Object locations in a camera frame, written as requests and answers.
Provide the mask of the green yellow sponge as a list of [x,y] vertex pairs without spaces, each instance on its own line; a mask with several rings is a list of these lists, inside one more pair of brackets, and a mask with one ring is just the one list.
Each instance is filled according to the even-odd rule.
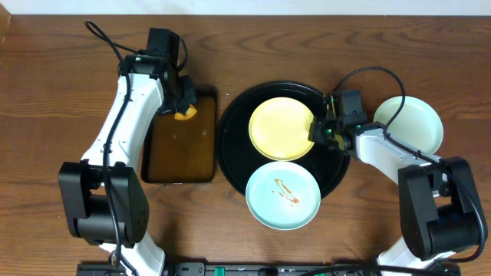
[[197,110],[196,108],[190,104],[189,105],[189,108],[186,110],[185,113],[180,113],[180,112],[176,112],[174,114],[174,119],[175,120],[189,120],[191,118],[193,118],[197,113]]

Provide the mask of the yellow plate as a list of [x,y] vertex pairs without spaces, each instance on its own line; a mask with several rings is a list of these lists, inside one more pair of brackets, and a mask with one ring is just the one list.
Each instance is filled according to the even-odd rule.
[[274,97],[259,104],[249,118],[249,138],[265,157],[292,161],[314,146],[308,139],[314,114],[299,100]]

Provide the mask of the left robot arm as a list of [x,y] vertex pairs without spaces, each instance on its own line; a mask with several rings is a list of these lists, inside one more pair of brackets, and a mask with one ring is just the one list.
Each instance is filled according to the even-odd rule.
[[115,100],[97,139],[58,174],[68,229],[110,254],[108,264],[79,264],[79,275],[162,275],[165,253],[147,231],[150,207],[136,170],[156,113],[185,112],[195,103],[176,54],[138,51],[119,66]]

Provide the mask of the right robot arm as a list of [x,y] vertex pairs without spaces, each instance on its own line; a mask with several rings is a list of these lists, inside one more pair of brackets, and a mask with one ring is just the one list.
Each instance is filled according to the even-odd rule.
[[488,237],[469,163],[425,155],[364,113],[324,115],[310,124],[310,141],[381,171],[398,186],[402,237],[376,264],[347,271],[380,275],[444,275],[434,266],[476,260]]

